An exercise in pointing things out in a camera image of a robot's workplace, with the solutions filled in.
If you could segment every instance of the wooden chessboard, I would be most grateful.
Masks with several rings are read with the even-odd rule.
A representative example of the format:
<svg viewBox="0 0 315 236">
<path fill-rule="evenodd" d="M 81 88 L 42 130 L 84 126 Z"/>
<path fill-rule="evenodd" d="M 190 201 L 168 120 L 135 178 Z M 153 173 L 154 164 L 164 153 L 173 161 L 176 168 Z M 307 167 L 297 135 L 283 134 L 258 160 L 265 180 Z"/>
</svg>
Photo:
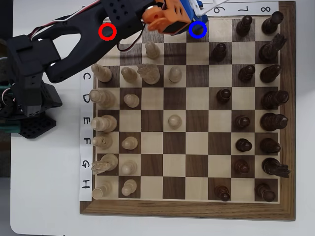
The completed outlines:
<svg viewBox="0 0 315 236">
<path fill-rule="evenodd" d="M 98 64 L 107 66 L 112 80 L 103 83 L 94 78 L 94 88 L 111 91 L 116 104 L 109 110 L 94 105 L 94 117 L 112 115 L 117 128 L 110 133 L 113 145 L 106 150 L 94 148 L 95 160 L 106 153 L 118 157 L 119 164 L 112 170 L 93 177 L 93 189 L 104 181 L 112 185 L 111 193 L 101 200 L 80 202 L 82 214 L 142 215 L 173 217 L 207 217 L 239 219 L 295 219 L 295 3 L 280 2 L 285 19 L 277 32 L 284 34 L 287 44 L 279 57 L 264 64 L 258 56 L 262 45 L 275 36 L 264 35 L 261 25 L 266 16 L 256 16 L 248 36 L 240 38 L 235 31 L 241 17 L 209 18 L 207 34 L 199 40 L 188 33 L 176 36 L 144 31 L 133 49 L 120 53 L 113 48 Z M 123 40 L 127 47 L 138 36 Z M 153 41 L 160 48 L 156 60 L 146 57 L 145 43 Z M 210 58 L 219 43 L 227 45 L 226 58 L 217 63 Z M 160 81 L 149 85 L 138 75 L 134 84 L 127 83 L 120 71 L 127 66 L 137 70 L 137 65 L 152 63 L 158 66 Z M 263 68 L 279 63 L 283 71 L 272 83 L 264 84 L 259 75 Z M 253 64 L 256 73 L 250 83 L 238 80 L 238 72 L 245 65 Z M 182 69 L 183 78 L 173 84 L 167 75 L 172 66 Z M 220 104 L 216 94 L 228 88 L 232 98 Z M 289 119 L 286 129 L 264 131 L 259 120 L 266 111 L 261 98 L 268 91 L 286 90 L 290 100 L 278 110 Z M 132 109 L 123 97 L 136 94 L 140 104 Z M 178 130 L 168 125 L 168 118 L 177 114 L 183 124 Z M 244 130 L 234 127 L 239 115 L 248 116 L 251 124 Z M 134 150 L 122 148 L 122 141 L 133 136 L 138 139 Z M 259 148 L 263 138 L 270 137 L 282 146 L 279 155 L 271 157 L 287 164 L 292 170 L 289 179 L 270 176 L 263 172 L 262 161 L 270 157 Z M 248 139 L 253 148 L 242 153 L 235 148 L 240 138 Z M 250 166 L 247 175 L 240 175 L 231 167 L 233 162 L 244 159 Z M 121 173 L 121 165 L 133 160 L 137 171 L 132 176 Z M 127 179 L 137 182 L 137 189 L 130 196 L 121 193 Z M 267 183 L 276 193 L 272 203 L 264 202 L 254 189 Z M 214 194 L 214 186 L 228 187 L 231 201 L 221 202 Z"/>
</svg>

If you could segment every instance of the white chess piece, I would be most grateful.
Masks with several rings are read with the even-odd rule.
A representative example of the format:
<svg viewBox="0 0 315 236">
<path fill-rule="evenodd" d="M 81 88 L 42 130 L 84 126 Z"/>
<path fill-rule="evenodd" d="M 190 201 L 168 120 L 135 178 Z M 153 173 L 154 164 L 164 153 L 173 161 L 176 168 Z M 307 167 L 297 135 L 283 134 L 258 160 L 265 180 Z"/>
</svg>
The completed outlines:
<svg viewBox="0 0 315 236">
<path fill-rule="evenodd" d="M 104 131 L 106 133 L 112 132 L 117 127 L 117 120 L 110 115 L 102 117 L 95 117 L 91 121 L 91 127 L 95 131 Z"/>
<path fill-rule="evenodd" d="M 122 188 L 122 194 L 124 196 L 129 196 L 131 193 L 134 193 L 137 189 L 137 183 L 133 179 L 128 179 Z"/>
</svg>

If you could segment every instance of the black pawn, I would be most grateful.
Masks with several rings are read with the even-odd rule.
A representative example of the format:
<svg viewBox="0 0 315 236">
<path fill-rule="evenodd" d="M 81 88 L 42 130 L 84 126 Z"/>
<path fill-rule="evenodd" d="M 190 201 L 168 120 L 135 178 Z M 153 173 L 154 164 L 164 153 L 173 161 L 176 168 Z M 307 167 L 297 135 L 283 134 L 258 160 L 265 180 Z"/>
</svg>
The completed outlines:
<svg viewBox="0 0 315 236">
<path fill-rule="evenodd" d="M 260 119 L 260 126 L 266 131 L 272 132 L 277 129 L 286 128 L 288 118 L 284 115 L 276 115 L 274 113 L 266 113 Z"/>
<path fill-rule="evenodd" d="M 269 175 L 275 175 L 283 178 L 289 178 L 291 170 L 288 165 L 282 165 L 275 158 L 267 158 L 261 164 L 262 169 Z"/>
<path fill-rule="evenodd" d="M 284 20 L 284 15 L 276 11 L 271 17 L 262 23 L 261 29 L 265 34 L 272 34 L 277 31 L 278 25 Z"/>
<path fill-rule="evenodd" d="M 271 83 L 280 75 L 281 71 L 280 65 L 269 66 L 261 71 L 260 79 L 264 83 Z"/>
<path fill-rule="evenodd" d="M 287 103 L 289 100 L 289 93 L 287 91 L 271 91 L 264 95 L 261 100 L 261 105 L 266 110 L 276 109 L 278 106 L 281 106 Z"/>
<path fill-rule="evenodd" d="M 252 79 L 253 75 L 255 74 L 255 71 L 256 71 L 255 66 L 253 65 L 245 66 L 238 73 L 238 78 L 239 80 L 246 83 Z"/>
<path fill-rule="evenodd" d="M 242 20 L 236 26 L 237 34 L 241 37 L 245 37 L 251 30 L 251 24 L 252 24 L 252 17 L 250 15 L 244 16 Z"/>
<path fill-rule="evenodd" d="M 266 138 L 260 142 L 260 149 L 267 154 L 276 154 L 281 151 L 281 146 L 275 140 Z"/>
<path fill-rule="evenodd" d="M 252 149 L 252 144 L 247 139 L 239 139 L 236 142 L 235 147 L 237 150 L 239 150 L 241 152 L 246 152 L 246 151 L 250 151 Z"/>
</svg>

